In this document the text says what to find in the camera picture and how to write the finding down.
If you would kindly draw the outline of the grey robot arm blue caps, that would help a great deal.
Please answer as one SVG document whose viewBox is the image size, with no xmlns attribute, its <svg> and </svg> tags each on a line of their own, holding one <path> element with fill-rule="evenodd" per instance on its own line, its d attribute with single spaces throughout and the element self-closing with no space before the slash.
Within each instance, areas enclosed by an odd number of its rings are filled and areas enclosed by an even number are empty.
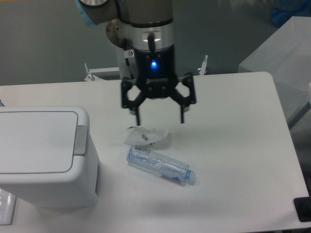
<svg viewBox="0 0 311 233">
<path fill-rule="evenodd" d="M 121 77 L 121 106 L 140 124 L 146 99 L 170 97 L 180 105 L 180 121 L 196 103 L 192 73 L 175 72 L 173 3 L 170 0 L 78 0 L 87 25 L 107 23 L 109 40 L 121 48 L 129 76 Z"/>
</svg>

